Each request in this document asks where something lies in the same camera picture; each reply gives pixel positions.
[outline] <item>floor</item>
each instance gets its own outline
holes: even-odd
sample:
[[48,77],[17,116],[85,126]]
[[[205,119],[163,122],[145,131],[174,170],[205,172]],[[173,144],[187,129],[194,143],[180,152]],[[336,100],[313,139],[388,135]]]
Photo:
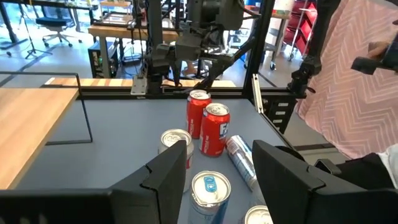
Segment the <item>floor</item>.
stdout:
[[[92,45],[92,37],[90,35],[80,34],[79,38],[83,41],[83,43],[79,44],[77,40],[72,40],[72,48],[65,43],[58,43],[57,40],[53,40],[49,43],[50,47],[46,49],[39,35],[42,35],[41,30],[42,29],[40,29],[40,32],[37,32],[36,30],[30,31],[34,36],[33,43],[36,49],[46,50],[50,52],[51,55],[38,52],[36,54],[39,56],[38,58],[25,59],[24,57],[27,55],[27,50],[31,48],[31,45],[29,41],[24,42],[23,44],[8,50],[12,52],[12,57],[8,57],[5,51],[0,52],[0,70],[25,72],[76,72],[79,73],[82,78],[91,78],[91,68],[87,54],[87,47]],[[286,54],[281,53],[275,61],[277,69],[270,71],[269,60],[270,58],[267,57],[266,61],[259,70],[259,73],[268,79],[268,82],[260,79],[260,84],[262,87],[272,87],[272,85],[279,87],[286,86],[286,84],[290,81],[291,72],[298,69],[300,65],[299,58],[295,58],[292,62],[288,62],[286,59]],[[126,68],[125,71],[128,73],[136,73],[136,68],[129,67]],[[244,74],[245,69],[243,68],[243,62],[238,60],[232,67],[224,72],[220,79],[232,80],[236,86],[242,86]],[[7,75],[0,75],[0,86],[37,87],[43,84],[49,78],[50,77],[47,76],[18,75],[9,77]],[[327,143],[322,135],[309,128],[296,114],[292,115],[290,123],[285,132],[285,136],[294,146]],[[304,151],[302,154],[311,163],[315,162],[319,157],[327,157],[335,163],[343,162],[346,159],[335,148]]]

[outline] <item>pull tab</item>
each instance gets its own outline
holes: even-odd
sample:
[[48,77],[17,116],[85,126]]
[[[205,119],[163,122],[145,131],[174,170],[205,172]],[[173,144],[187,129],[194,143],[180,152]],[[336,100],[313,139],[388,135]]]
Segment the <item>pull tab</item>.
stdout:
[[213,176],[204,177],[205,189],[207,192],[215,192],[217,190],[216,179]]

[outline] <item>office chair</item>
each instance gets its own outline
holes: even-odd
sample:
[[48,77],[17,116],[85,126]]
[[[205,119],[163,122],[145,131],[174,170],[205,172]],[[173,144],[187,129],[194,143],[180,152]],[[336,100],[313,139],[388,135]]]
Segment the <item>office chair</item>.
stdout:
[[73,20],[72,10],[43,6],[42,12],[44,17],[36,18],[36,24],[42,25],[50,31],[57,32],[56,34],[43,36],[44,45],[48,47],[49,43],[47,42],[58,37],[60,42],[62,42],[62,40],[65,40],[66,42],[68,42],[68,46],[72,47],[72,44],[67,39],[67,37],[76,37],[61,34],[61,32],[65,31],[67,28],[76,25],[75,21]]

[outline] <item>red soda can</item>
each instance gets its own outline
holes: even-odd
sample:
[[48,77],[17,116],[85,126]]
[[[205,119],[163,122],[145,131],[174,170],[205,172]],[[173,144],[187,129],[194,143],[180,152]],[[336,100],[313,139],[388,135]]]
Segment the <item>red soda can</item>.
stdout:
[[207,105],[203,111],[199,143],[204,155],[217,157],[223,153],[230,119],[227,106],[221,103]]
[[205,90],[192,90],[187,102],[187,131],[193,139],[200,136],[203,110],[211,103],[210,94]]

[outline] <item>wooden table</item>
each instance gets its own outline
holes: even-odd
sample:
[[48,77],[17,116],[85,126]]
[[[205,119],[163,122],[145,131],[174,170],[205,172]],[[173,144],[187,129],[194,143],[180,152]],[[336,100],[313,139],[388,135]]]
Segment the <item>wooden table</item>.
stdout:
[[[196,85],[201,80],[180,80],[182,86],[192,87]],[[164,80],[163,84],[174,85],[174,82]],[[50,78],[44,85],[62,85],[62,86],[77,86],[76,78]],[[122,87],[128,86],[132,87],[131,79],[121,79],[121,78],[81,78],[81,86],[113,86]],[[213,82],[213,87],[236,87],[236,85],[231,80],[215,80]]]
[[[164,19],[162,21],[162,27],[173,27],[172,23],[169,19]],[[111,27],[111,26],[97,26],[91,25],[88,28],[88,33],[93,35],[94,37],[99,37],[99,48],[101,51],[102,58],[109,58],[107,45],[106,45],[106,38],[107,37],[116,37],[120,38],[131,38],[131,30],[123,27]],[[148,39],[148,30],[147,29],[134,29],[132,32],[132,38],[136,40],[147,40]],[[163,30],[163,40],[166,42],[173,42],[177,40],[178,33],[175,31],[170,30]],[[121,54],[124,52],[123,45],[121,44]],[[105,78],[110,78],[110,67],[108,60],[102,60],[102,68],[103,68],[103,75]]]
[[0,88],[0,189],[18,184],[77,96],[77,88]]

